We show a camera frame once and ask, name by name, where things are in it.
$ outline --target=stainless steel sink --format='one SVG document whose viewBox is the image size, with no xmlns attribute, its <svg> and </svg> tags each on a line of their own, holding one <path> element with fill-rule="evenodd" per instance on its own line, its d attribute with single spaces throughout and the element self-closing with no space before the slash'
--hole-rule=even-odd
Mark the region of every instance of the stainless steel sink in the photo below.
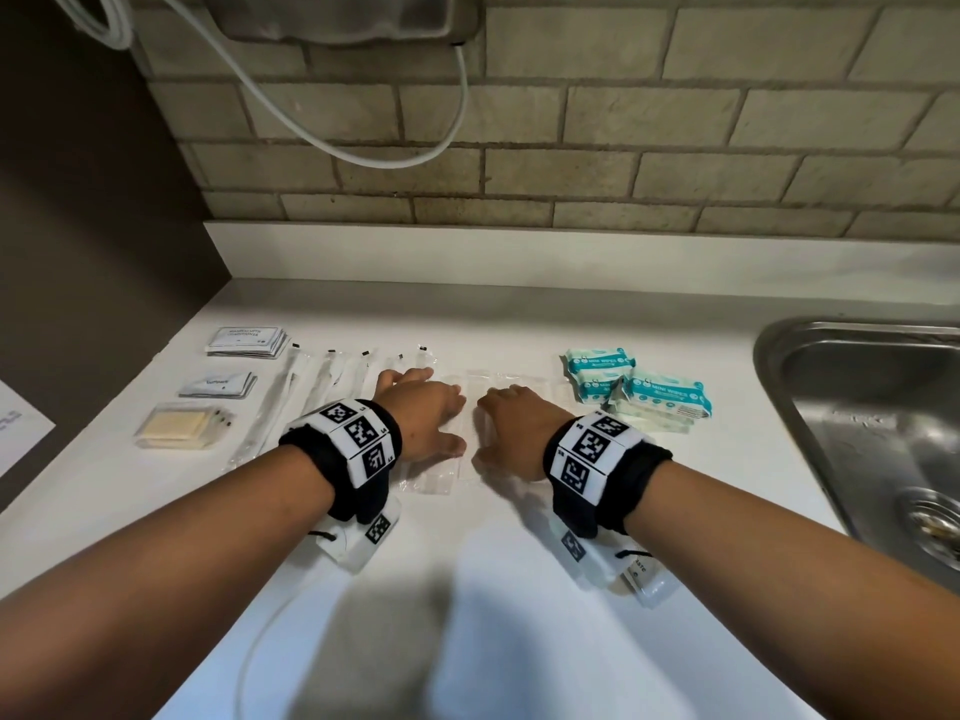
<svg viewBox="0 0 960 720">
<path fill-rule="evenodd" d="M 960 594 L 960 327 L 786 321 L 753 360 L 850 534 Z"/>
</svg>

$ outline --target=white countertop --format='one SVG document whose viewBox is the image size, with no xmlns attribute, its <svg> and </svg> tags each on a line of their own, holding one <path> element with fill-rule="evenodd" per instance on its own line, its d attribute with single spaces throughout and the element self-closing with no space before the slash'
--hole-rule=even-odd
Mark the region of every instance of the white countertop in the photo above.
<svg viewBox="0 0 960 720">
<path fill-rule="evenodd" d="M 690 435 L 657 435 L 679 461 L 842 530 L 758 381 L 755 339 L 794 316 L 947 320 L 955 311 L 235 280 L 0 514 L 0 595 L 221 472 L 279 364 L 205 358 L 218 326 L 284 326 L 318 353 L 425 344 L 438 376 L 483 369 L 560 377 L 567 348 L 622 346 L 653 371 L 706 386 L 714 418 Z M 134 446 L 156 403 L 173 399 L 188 377 L 228 365 L 261 376 L 248 399 L 226 404 L 239 414 L 228 440 L 199 454 Z M 357 577 L 305 539 L 158 717 L 234 718 L 237 706 L 247 719 L 408 717 L 418 716 L 423 696 L 437 717 L 819 717 L 684 588 L 650 610 L 618 584 L 591 590 L 570 580 L 515 504 L 468 462 L 449 496 L 399 497 L 399 523 Z"/>
</svg>

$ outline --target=sink drain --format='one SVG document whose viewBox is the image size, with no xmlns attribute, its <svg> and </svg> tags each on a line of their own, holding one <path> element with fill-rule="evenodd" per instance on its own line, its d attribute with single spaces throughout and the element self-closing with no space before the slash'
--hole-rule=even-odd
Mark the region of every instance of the sink drain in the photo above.
<svg viewBox="0 0 960 720">
<path fill-rule="evenodd" d="M 897 511 L 915 544 L 960 570 L 960 503 L 936 490 L 910 487 L 897 498 Z"/>
</svg>

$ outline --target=hand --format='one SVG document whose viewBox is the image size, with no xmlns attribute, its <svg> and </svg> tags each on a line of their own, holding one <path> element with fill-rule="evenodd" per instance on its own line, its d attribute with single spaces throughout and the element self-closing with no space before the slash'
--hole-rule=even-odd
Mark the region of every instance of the hand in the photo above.
<svg viewBox="0 0 960 720">
<path fill-rule="evenodd" d="M 427 381 L 432 368 L 411 368 L 406 373 L 382 371 L 376 380 L 373 401 L 390 412 L 403 435 L 404 462 L 431 457 L 460 457 L 467 449 L 461 436 L 440 431 L 440 425 L 460 414 L 467 398 L 460 386 Z"/>
<path fill-rule="evenodd" d="M 477 404 L 493 419 L 497 435 L 496 443 L 477 451 L 477 460 L 531 482 L 545 479 L 546 444 L 573 414 L 527 386 L 491 388 Z"/>
</svg>

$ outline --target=brick wall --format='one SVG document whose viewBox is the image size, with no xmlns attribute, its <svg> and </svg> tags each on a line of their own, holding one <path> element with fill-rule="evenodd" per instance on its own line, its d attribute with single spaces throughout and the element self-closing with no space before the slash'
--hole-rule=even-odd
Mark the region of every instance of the brick wall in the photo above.
<svg viewBox="0 0 960 720">
<path fill-rule="evenodd" d="M 218 218 L 960 240 L 960 0 L 487 0 L 459 141 L 395 171 L 299 142 L 174 12 L 133 1 Z M 432 144 L 456 107 L 443 47 L 229 46 L 370 156 Z"/>
</svg>

